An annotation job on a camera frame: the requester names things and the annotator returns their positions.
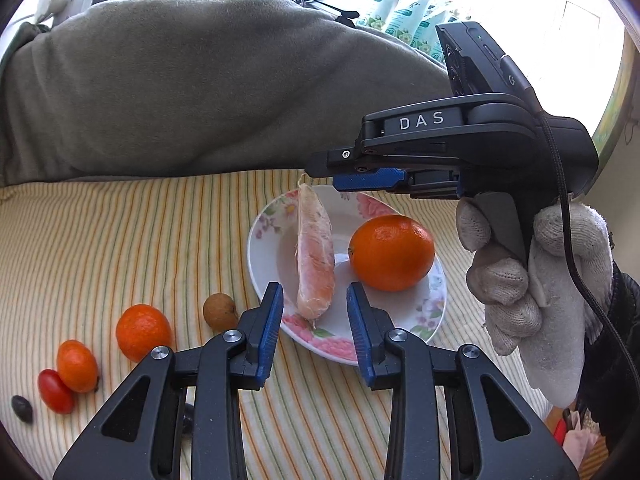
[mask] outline gloved hand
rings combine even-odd
[[[613,263],[606,222],[583,204],[569,206],[578,272],[607,311]],[[491,240],[489,222],[471,200],[458,203],[456,227],[463,247],[476,252],[466,283],[484,303],[495,351],[508,355],[519,347],[529,384],[555,406],[568,406],[580,385],[585,334],[592,342],[602,326],[569,276],[560,206],[534,218],[528,271]]]

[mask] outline black jacket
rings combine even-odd
[[[640,286],[614,264],[609,319],[640,368]],[[640,478],[640,410],[628,366],[603,330],[585,346],[578,398],[606,438],[609,459],[593,480]]]

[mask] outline striped tablecloth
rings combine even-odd
[[[182,350],[213,335],[200,314],[209,294],[231,295],[239,313],[257,305],[245,256],[249,228],[267,202],[295,189],[299,176],[255,171],[0,189],[0,417],[44,479],[132,369],[114,337],[127,307],[149,303],[164,311]],[[455,202],[376,195],[434,234],[449,296],[432,343],[476,343],[545,415],[546,402],[528,387],[519,357],[493,353],[481,305],[466,290],[471,255],[458,242]],[[75,411],[61,416],[39,399],[36,377],[55,366],[58,345],[68,338],[94,352],[102,378],[96,394],[80,396]],[[15,394],[31,401],[32,426],[13,414]],[[380,479],[390,409],[390,392],[372,393],[356,368],[319,358],[281,332],[265,389],[241,393],[249,478]],[[442,478],[449,478],[443,403],[439,413]],[[183,479],[190,478],[190,459],[185,442]]]

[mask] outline red tomato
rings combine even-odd
[[[62,382],[55,370],[43,370],[38,375],[40,398],[47,407],[60,415],[71,413],[75,400],[73,392]]]

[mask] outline plate rim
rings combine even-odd
[[[332,186],[331,184],[313,184],[311,185],[312,188],[318,188],[318,187],[330,187],[333,190],[335,190],[335,192],[340,193],[337,189],[335,189],[334,186]],[[258,285],[256,283],[256,279],[254,276],[254,270],[251,266],[251,240],[253,238],[253,234],[254,234],[254,230],[256,228],[256,226],[258,225],[258,220],[260,219],[260,216],[264,214],[264,212],[267,210],[267,208],[273,204],[274,202],[276,202],[276,200],[281,199],[283,196],[285,196],[287,193],[290,193],[291,191],[295,191],[297,189],[289,189],[288,191],[285,191],[284,193],[281,193],[280,195],[274,197],[272,200],[270,200],[268,203],[266,203],[264,205],[264,207],[262,209],[260,209],[259,213],[255,216],[254,218],[254,222],[251,225],[251,228],[249,229],[249,234],[246,240],[246,265],[248,267],[249,270],[249,277],[251,279],[251,284],[254,287],[254,291],[258,296],[259,301],[262,301],[262,298],[264,297],[264,291],[259,292],[258,290]],[[391,208],[396,214],[401,215],[402,213],[399,212],[396,208],[394,208],[393,206],[389,205],[386,202],[383,202],[382,200],[380,200],[378,197],[375,196],[371,196],[370,194],[364,193],[362,191],[350,191],[350,193],[353,194],[362,194],[362,195],[366,195],[374,200],[376,200],[377,202],[380,202],[386,206],[388,206],[389,208]],[[445,290],[446,290],[446,276],[444,275],[444,267],[442,266],[442,261],[440,260],[440,258],[438,257],[438,255],[435,255],[435,262],[437,262],[440,266],[440,269],[442,270],[442,275],[445,278]],[[436,332],[440,329],[440,326],[442,325],[442,321],[444,320],[444,316],[447,310],[447,300],[449,299],[449,295],[445,294],[445,298],[444,298],[444,304],[442,305],[442,316],[440,316],[440,319],[438,320],[438,325],[437,327],[433,330],[433,333],[431,334],[431,336],[427,339],[427,341],[423,341],[425,342],[425,344],[428,344],[431,339],[433,339],[433,337],[436,335]],[[320,357],[323,357],[325,359],[329,359],[329,361],[334,361],[340,364],[345,364],[345,365],[350,365],[350,366],[358,366],[358,361],[357,359],[355,361],[351,361],[349,359],[345,359],[343,357],[340,356],[335,356],[333,354],[328,354],[327,352],[309,344],[308,342],[304,341],[302,338],[300,338],[296,333],[293,332],[293,330],[291,330],[286,323],[284,323],[282,320],[280,320],[280,328],[282,330],[284,330],[284,332],[293,339],[293,341],[295,341],[296,343],[302,345],[304,348],[310,350],[311,352],[318,354]]]

